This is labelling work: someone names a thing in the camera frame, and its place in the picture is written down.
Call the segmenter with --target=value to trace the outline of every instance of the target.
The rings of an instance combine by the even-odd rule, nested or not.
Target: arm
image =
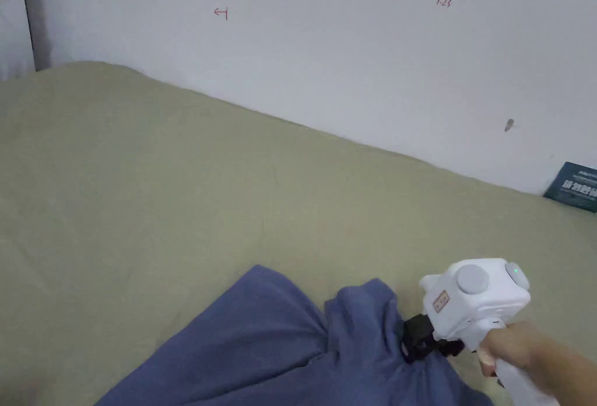
[[[589,406],[597,398],[597,366],[527,323],[491,330],[481,342],[483,375],[495,371],[495,358],[526,371],[542,390],[561,406]]]

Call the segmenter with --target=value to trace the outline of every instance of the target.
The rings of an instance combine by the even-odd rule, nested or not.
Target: white wall
[[[597,167],[597,0],[27,1],[40,67],[125,64],[532,193]]]

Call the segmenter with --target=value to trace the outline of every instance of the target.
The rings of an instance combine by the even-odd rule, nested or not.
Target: red writing on wall
[[[214,11],[214,14],[220,15],[220,14],[226,13],[226,20],[227,20],[228,19],[228,7],[226,7],[225,11],[218,11],[218,9],[220,9],[220,8],[216,8],[216,10]]]
[[[444,3],[440,3],[440,0],[438,0],[438,2],[437,2],[437,3],[435,3],[435,4],[436,4],[436,5],[440,5],[440,4],[441,4],[442,6],[445,6],[446,8],[449,8],[449,3],[450,3],[451,1],[452,1],[452,0],[444,0]]]

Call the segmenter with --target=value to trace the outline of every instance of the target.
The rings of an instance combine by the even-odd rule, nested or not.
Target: label sticker
[[[448,302],[448,293],[445,290],[443,290],[440,296],[437,299],[435,299],[435,302],[433,302],[433,308],[435,309],[435,312],[439,313],[440,311],[442,311],[442,308],[446,306]]]

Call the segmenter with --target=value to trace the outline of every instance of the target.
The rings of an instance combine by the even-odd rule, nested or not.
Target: green bedsheet
[[[379,277],[411,316],[423,275],[514,260],[524,316],[597,359],[595,215],[121,66],[0,83],[0,257],[0,404],[94,403],[256,263],[320,305]]]

